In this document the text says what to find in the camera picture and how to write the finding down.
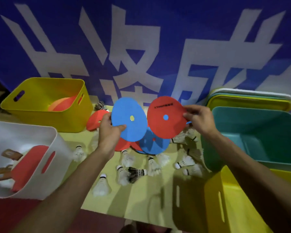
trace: hand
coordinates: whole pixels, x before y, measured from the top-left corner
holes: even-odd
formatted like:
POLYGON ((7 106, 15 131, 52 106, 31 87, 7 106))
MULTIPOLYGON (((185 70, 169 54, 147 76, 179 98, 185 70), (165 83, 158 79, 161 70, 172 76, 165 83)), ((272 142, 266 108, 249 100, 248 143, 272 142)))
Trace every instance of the hand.
POLYGON ((193 127, 205 137, 211 138, 219 133, 214 124, 213 114, 208 107, 201 105, 185 105, 187 112, 183 117, 192 122, 193 127))
POLYGON ((111 113, 107 113, 102 117, 99 126, 98 147, 101 153, 105 154, 108 159, 114 155, 114 148, 116 147, 121 132, 126 129, 126 125, 112 126, 111 113))

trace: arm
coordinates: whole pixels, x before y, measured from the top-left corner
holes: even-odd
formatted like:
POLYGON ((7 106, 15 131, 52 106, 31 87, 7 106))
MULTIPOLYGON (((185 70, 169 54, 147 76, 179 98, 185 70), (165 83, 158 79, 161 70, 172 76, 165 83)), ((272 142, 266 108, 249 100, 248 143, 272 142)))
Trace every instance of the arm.
POLYGON ((185 107, 188 112, 183 116, 212 143, 268 226, 274 232, 291 232, 291 184, 221 135, 209 108, 185 107))
POLYGON ((98 148, 12 232, 65 232, 68 229, 97 176, 114 155, 120 134, 126 128, 125 125, 113 127, 110 118, 111 113, 108 113, 101 121, 98 148))

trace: yellow plastic basket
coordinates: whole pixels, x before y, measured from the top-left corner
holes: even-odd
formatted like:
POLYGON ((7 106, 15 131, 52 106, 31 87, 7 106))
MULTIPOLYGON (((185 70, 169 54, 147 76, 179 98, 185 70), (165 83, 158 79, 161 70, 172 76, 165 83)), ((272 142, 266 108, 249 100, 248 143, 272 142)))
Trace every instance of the yellow plastic basket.
MULTIPOLYGON (((291 172, 271 171, 291 183, 291 172)), ((272 232, 227 166, 205 184, 205 204, 209 233, 272 232)))
POLYGON ((217 106, 227 106, 290 111, 291 101, 234 95, 216 95, 209 99, 206 106, 209 107, 210 110, 217 106))
POLYGON ((51 126, 58 132, 80 132, 93 110, 85 83, 70 78, 29 78, 1 103, 23 123, 51 126), (47 111, 55 100, 77 95, 64 111, 47 111))

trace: black shuttlecock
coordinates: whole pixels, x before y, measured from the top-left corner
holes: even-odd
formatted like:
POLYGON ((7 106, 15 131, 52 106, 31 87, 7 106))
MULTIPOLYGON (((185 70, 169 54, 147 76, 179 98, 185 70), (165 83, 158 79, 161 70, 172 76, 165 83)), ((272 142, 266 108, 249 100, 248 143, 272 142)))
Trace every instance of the black shuttlecock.
POLYGON ((97 103, 97 105, 95 105, 95 111, 97 111, 97 110, 107 110, 109 112, 109 110, 107 109, 107 107, 103 101, 99 101, 97 103))
POLYGON ((135 183, 136 180, 138 180, 140 177, 147 175, 146 169, 137 169, 134 167, 129 167, 128 172, 129 172, 128 181, 132 184, 135 183))

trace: green plastic basket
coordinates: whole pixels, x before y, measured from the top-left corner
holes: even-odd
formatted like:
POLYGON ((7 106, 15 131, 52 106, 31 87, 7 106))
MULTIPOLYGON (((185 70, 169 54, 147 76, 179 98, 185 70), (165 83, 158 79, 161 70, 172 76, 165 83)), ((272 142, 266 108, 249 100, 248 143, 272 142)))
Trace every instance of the green plastic basket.
MULTIPOLYGON (((291 114, 279 110, 215 107, 217 129, 254 160, 268 168, 291 171, 291 114)), ((202 136, 206 167, 224 166, 214 147, 202 136)))

